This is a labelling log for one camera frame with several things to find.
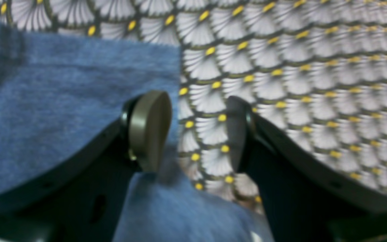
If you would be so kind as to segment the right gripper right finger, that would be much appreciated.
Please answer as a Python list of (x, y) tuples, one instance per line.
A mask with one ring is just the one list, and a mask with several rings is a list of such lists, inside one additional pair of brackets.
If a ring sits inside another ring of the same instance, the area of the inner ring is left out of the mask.
[(332, 170), (232, 95), (230, 159), (257, 185), (275, 242), (387, 242), (387, 195)]

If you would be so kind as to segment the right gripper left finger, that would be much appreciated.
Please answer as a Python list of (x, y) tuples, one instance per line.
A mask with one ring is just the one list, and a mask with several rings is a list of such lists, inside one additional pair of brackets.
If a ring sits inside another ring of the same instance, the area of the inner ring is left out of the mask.
[(0, 194), (0, 242), (110, 242), (131, 178), (159, 170), (171, 121), (165, 91), (128, 100), (68, 160)]

